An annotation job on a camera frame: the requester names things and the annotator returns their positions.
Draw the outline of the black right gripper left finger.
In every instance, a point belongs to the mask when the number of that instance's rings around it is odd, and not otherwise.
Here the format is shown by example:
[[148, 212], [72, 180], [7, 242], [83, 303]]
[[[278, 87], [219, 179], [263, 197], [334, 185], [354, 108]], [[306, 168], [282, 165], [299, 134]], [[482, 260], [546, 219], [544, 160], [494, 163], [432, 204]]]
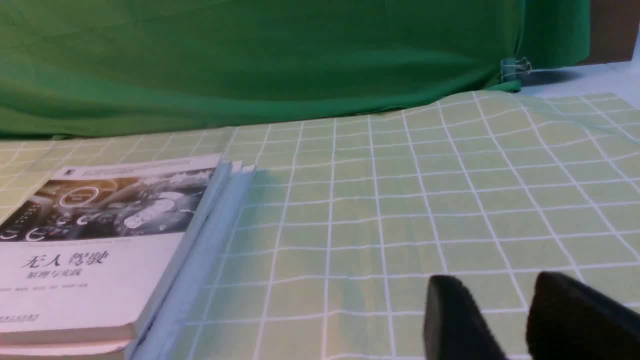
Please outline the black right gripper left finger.
[[478, 308], [461, 280], [431, 276], [423, 317], [423, 348], [428, 360], [505, 360]]

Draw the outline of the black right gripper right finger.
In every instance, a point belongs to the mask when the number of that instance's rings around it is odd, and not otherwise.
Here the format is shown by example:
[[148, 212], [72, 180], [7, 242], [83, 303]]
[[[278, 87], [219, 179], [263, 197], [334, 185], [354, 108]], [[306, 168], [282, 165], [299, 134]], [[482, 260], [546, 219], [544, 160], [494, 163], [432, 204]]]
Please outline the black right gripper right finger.
[[525, 339], [534, 360], [637, 360], [640, 317], [571, 276], [542, 271]]

